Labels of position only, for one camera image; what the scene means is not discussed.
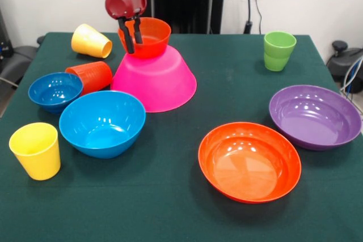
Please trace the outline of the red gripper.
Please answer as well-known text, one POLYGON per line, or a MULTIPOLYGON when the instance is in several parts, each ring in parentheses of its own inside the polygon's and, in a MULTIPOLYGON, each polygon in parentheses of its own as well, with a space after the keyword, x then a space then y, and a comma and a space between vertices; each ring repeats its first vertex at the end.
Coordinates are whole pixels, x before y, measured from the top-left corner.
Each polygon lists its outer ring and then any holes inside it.
POLYGON ((105 0, 105 9, 110 17, 117 19, 119 29, 124 34, 125 45, 129 54, 134 53, 134 44, 125 22, 134 17, 135 42, 142 44, 139 15, 144 13, 146 6, 147 0, 105 0))

